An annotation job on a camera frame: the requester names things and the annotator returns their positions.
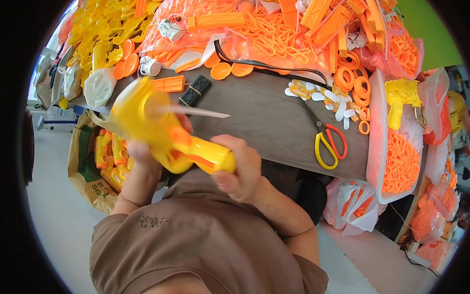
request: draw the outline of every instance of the black cable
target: black cable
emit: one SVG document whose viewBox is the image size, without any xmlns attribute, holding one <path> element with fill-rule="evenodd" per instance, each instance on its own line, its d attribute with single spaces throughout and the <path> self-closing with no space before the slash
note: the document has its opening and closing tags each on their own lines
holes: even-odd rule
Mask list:
<svg viewBox="0 0 470 294">
<path fill-rule="evenodd" d="M 408 259 L 408 261 L 409 261 L 411 264 L 414 264 L 414 265 L 419 265 L 419 266 L 422 266 L 422 267 L 424 267 L 424 268 L 426 268 L 426 269 L 429 269 L 429 270 L 430 270 L 430 271 L 431 271 L 431 272 L 432 272 L 432 273 L 433 273 L 433 274 L 434 274 L 436 277 L 438 277 L 438 278 L 439 278 L 439 275 L 438 275 L 438 274 L 437 274 L 435 271 L 433 271 L 432 269 L 430 269 L 430 268 L 427 268 L 427 267 L 425 267 L 425 266 L 424 266 L 424 265 L 422 265 L 422 264 L 419 264 L 419 263 L 412 262 L 412 261 L 411 261 L 411 259 L 408 257 L 408 253 L 406 252 L 406 250 L 405 250 L 405 249 L 401 249 L 401 248 L 400 248 L 400 250 L 403 250 L 403 252 L 405 253 L 405 255 L 406 255 L 407 259 Z"/>
</svg>

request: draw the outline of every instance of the wooden table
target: wooden table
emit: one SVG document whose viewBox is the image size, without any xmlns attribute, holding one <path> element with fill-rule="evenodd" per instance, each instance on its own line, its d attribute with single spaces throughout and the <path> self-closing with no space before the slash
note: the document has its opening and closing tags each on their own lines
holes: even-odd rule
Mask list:
<svg viewBox="0 0 470 294">
<path fill-rule="evenodd" d="M 327 110 L 323 102 L 307 101 L 323 123 L 334 125 L 343 132 L 348 144 L 346 158 L 340 160 L 335 169 L 322 168 L 315 157 L 317 130 L 313 122 L 300 98 L 284 94 L 289 79 L 252 72 L 242 78 L 229 75 L 223 80 L 214 80 L 210 69 L 204 66 L 180 74 L 185 75 L 186 82 L 194 81 L 200 74 L 212 82 L 212 87 L 204 94 L 198 107 L 231 114 L 226 119 L 192 116 L 196 136 L 208 140 L 215 135 L 233 135 L 244 138 L 251 147 L 258 150 L 263 159 L 347 180 L 366 180 L 369 136 L 359 132 L 359 121 L 351 120 L 349 129 L 344 130 L 342 121 L 336 121 L 334 113 Z M 175 75 L 177 74 L 174 71 L 162 70 L 158 78 Z M 106 106 L 95 110 L 109 113 L 117 95 L 133 79 L 128 77 L 119 80 Z M 170 94 L 175 100 L 181 95 L 180 92 Z M 88 108 L 84 96 L 71 102 Z M 335 132 L 332 133 L 338 152 L 342 154 L 341 139 Z M 333 158 L 328 150 L 323 144 L 320 146 L 323 161 L 332 165 Z"/>
</svg>

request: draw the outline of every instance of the yellow scissor handle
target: yellow scissor handle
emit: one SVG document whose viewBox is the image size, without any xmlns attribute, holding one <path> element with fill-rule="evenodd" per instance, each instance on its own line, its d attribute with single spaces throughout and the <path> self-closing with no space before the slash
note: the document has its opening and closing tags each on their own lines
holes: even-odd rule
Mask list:
<svg viewBox="0 0 470 294">
<path fill-rule="evenodd" d="M 327 166 L 320 157 L 320 140 L 323 144 L 328 148 L 331 156 L 335 159 L 335 163 L 332 166 Z M 334 169 L 338 165 L 338 157 L 331 148 L 330 144 L 326 141 L 325 137 L 323 136 L 323 132 L 320 132 L 315 136 L 315 156 L 317 157 L 318 163 L 320 163 L 321 167 L 324 169 Z"/>
</svg>

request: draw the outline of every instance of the scissors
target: scissors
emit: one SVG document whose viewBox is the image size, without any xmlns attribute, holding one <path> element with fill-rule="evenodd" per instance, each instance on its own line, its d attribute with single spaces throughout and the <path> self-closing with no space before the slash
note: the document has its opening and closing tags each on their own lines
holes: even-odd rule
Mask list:
<svg viewBox="0 0 470 294">
<path fill-rule="evenodd" d="M 334 169 L 334 168 L 336 168 L 336 166 L 338 165 L 338 159 L 345 158 L 346 154 L 348 153 L 348 145 L 346 143 L 345 136 L 336 127 L 334 127 L 330 124 L 323 124 L 321 122 L 321 120 L 319 120 L 317 118 L 317 116 L 312 111 L 312 109 L 310 109 L 310 107 L 308 107 L 307 103 L 304 100 L 302 100 L 302 103 L 304 104 L 304 107 L 307 110 L 308 115 L 310 115 L 310 118 L 312 119 L 313 123 L 315 124 L 315 126 L 318 130 L 318 133 L 315 136 L 315 156 L 317 157 L 318 163 L 324 169 Z M 329 131 L 330 129 L 337 132 L 338 135 L 341 137 L 341 140 L 343 140 L 344 151 L 343 151 L 343 155 L 341 155 L 341 156 L 338 154 L 338 150 L 336 150 L 335 141 L 333 141 L 333 138 L 331 137 L 331 133 Z M 324 131 L 326 132 L 326 135 L 328 136 L 328 139 L 329 139 L 330 143 L 328 143 L 326 141 L 325 137 L 323 136 Z M 329 150 L 329 152 L 331 153 L 331 155 L 335 159 L 335 163 L 332 166 L 327 166 L 323 162 L 323 160 L 321 159 L 321 156 L 320 156 L 320 140 L 323 142 L 323 144 L 326 146 L 326 148 Z"/>
</svg>

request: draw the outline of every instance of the floor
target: floor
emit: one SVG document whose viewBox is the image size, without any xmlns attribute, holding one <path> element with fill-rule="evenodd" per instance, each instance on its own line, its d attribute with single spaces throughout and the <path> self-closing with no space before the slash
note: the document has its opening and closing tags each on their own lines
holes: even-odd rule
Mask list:
<svg viewBox="0 0 470 294">
<path fill-rule="evenodd" d="M 35 134 L 33 182 L 27 188 L 31 216 L 42 246 L 72 293 L 96 293 L 88 257 L 93 226 L 104 213 L 95 210 L 67 178 L 71 133 L 41 130 Z M 161 199 L 162 192 L 152 202 Z M 328 292 L 375 294 L 362 273 L 319 227 L 321 267 L 329 276 Z"/>
</svg>

